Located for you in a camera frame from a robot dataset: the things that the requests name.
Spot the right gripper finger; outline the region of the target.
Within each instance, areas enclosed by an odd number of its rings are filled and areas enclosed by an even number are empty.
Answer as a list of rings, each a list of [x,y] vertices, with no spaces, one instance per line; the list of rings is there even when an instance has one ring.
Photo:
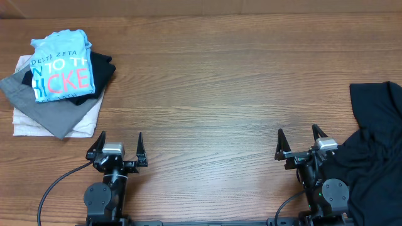
[[[276,153],[277,154],[285,154],[285,153],[290,153],[291,148],[288,144],[288,141],[286,139],[286,136],[283,132],[282,129],[278,129],[278,140],[277,140],[277,146],[276,146]]]
[[[328,135],[326,135],[317,124],[312,125],[312,131],[315,141],[319,138],[328,137]]]

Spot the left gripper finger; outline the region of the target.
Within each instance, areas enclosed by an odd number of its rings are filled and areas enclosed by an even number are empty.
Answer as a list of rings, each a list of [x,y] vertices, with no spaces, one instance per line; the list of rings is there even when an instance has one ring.
[[[89,148],[88,153],[100,153],[104,146],[105,140],[106,140],[106,132],[102,131],[97,140],[94,142],[94,144],[91,145],[91,147]]]
[[[138,137],[138,145],[136,150],[136,156],[139,162],[147,162],[146,151],[143,144],[143,135],[140,132]]]

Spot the black t-shirt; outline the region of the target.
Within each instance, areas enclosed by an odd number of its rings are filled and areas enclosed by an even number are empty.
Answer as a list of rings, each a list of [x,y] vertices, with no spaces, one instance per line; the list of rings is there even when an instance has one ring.
[[[401,86],[350,85],[359,130],[327,156],[323,171],[349,186],[356,225],[401,225]]]

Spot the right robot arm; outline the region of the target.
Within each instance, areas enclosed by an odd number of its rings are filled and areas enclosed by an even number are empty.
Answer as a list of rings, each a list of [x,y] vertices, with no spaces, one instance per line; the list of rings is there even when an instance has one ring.
[[[333,156],[338,144],[318,125],[312,126],[314,144],[307,151],[294,153],[282,129],[278,130],[275,160],[284,161],[286,170],[296,170],[296,177],[303,190],[281,204],[273,224],[281,225],[282,209],[292,200],[306,195],[309,210],[300,212],[291,225],[353,225],[348,217],[349,187],[340,179],[325,176],[323,164]]]

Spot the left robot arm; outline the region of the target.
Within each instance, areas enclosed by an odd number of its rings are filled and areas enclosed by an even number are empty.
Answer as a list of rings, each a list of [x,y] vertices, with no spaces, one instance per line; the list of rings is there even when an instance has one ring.
[[[131,217],[123,211],[128,175],[148,166],[142,134],[138,137],[138,159],[125,160],[124,155],[123,143],[107,143],[104,131],[87,151],[85,158],[103,174],[102,181],[90,185],[84,193],[87,225],[133,225]]]

